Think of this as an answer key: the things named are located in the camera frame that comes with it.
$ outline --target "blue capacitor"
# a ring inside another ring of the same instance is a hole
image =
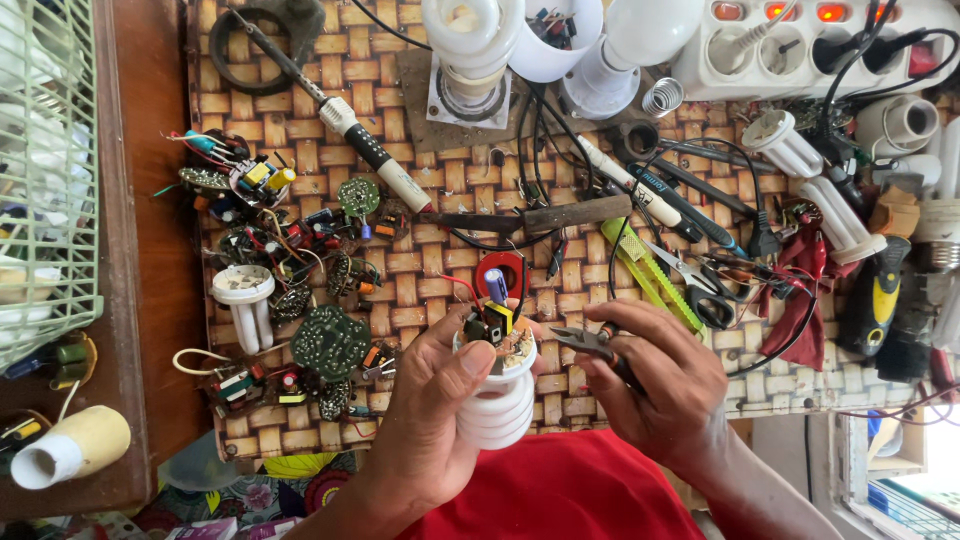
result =
[[[192,136],[192,135],[200,135],[200,134],[198,134],[197,132],[195,132],[195,131],[193,131],[193,130],[190,130],[190,131],[188,131],[188,132],[186,133],[186,136]],[[207,154],[208,156],[209,156],[209,154],[210,154],[210,150],[212,150],[213,147],[216,146],[216,144],[217,144],[217,143],[213,142],[212,140],[206,138],[205,136],[198,136],[198,137],[194,137],[194,138],[188,138],[188,139],[186,139],[186,142],[187,142],[187,144],[189,144],[190,146],[196,148],[197,150],[200,150],[201,152],[203,152],[204,154]]]
[[[493,268],[483,275],[483,281],[487,284],[487,290],[490,291],[490,299],[501,306],[507,306],[507,280],[503,278],[503,272]]]

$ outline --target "rubber ring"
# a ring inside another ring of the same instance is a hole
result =
[[[486,274],[488,270],[493,270],[493,268],[499,268],[502,271],[504,267],[513,270],[514,273],[514,283],[513,286],[511,286],[509,275],[507,272],[504,272],[504,276],[508,278],[507,295],[510,298],[519,300],[520,293],[523,291],[523,283],[520,282],[520,276],[523,275],[523,260],[516,254],[510,252],[491,253],[484,257],[483,260],[480,261],[480,264],[477,264],[476,270],[473,273],[473,287],[477,291],[478,297],[485,298],[490,296],[490,290],[487,288],[487,283],[484,282],[483,275]],[[527,290],[530,290],[530,272],[527,272]]]

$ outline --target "red cloth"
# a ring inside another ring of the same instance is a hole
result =
[[[611,430],[482,452],[470,483],[398,538],[703,539],[660,468]]]
[[[800,231],[794,236],[793,242],[783,249],[783,252],[780,254],[780,261],[789,262],[793,260],[794,266],[812,273],[814,266],[813,244],[815,234],[816,232],[810,228]],[[824,239],[824,241],[827,243],[827,253],[833,251],[830,247],[829,240]],[[844,266],[837,266],[831,258],[827,258],[827,268],[824,271],[824,276],[830,276],[832,278],[847,277],[858,264],[859,262],[852,262]],[[823,295],[825,292],[829,293],[832,290],[832,284],[827,285],[823,281],[820,281],[820,295]],[[761,302],[761,316],[767,316],[767,312],[764,311],[764,302],[769,303],[769,300],[770,296],[769,292],[767,292]],[[806,310],[810,307],[810,302],[812,301],[813,299],[810,298],[810,295],[802,291],[794,293],[793,297],[787,300],[786,307],[783,310],[783,316],[777,325],[774,326],[773,331],[770,332],[770,336],[767,337],[763,345],[760,346],[761,354],[765,356],[771,355],[797,333],[797,328],[799,328],[800,324],[804,321]],[[800,335],[800,338],[797,339],[797,342],[794,343],[792,347],[780,355],[780,358],[788,362],[812,367],[817,371],[824,371],[825,340],[824,316],[820,312],[820,306],[818,305],[813,310],[813,317],[810,318],[810,322],[806,326],[804,333]]]

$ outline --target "black scissors handle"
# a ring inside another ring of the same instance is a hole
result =
[[[686,288],[686,302],[705,325],[715,330],[726,330],[736,316],[726,298],[695,285]]]
[[[720,296],[733,300],[734,302],[740,304],[747,300],[747,297],[750,296],[750,286],[741,284],[736,289],[736,292],[733,292],[727,288],[723,282],[720,281],[720,276],[717,274],[716,270],[710,268],[707,265],[700,267],[700,274],[710,282],[716,290],[720,291]]]

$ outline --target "scissors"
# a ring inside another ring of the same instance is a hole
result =
[[[598,333],[592,333],[577,328],[555,328],[553,334],[557,336],[557,341],[563,343],[570,349],[578,353],[600,356],[607,361],[607,365],[613,369],[618,377],[623,379],[631,388],[640,395],[645,395],[643,386],[636,379],[634,370],[630,369],[627,360],[610,350],[610,340],[616,335],[620,328],[614,323],[606,323]]]
[[[663,259],[670,268],[684,276],[686,282],[686,302],[700,317],[705,325],[716,329],[726,330],[736,316],[733,307],[727,300],[743,302],[750,295],[749,286],[741,286],[736,293],[730,291],[722,282],[716,271],[707,265],[691,266],[682,260],[670,255],[666,251],[643,240],[647,247]]]

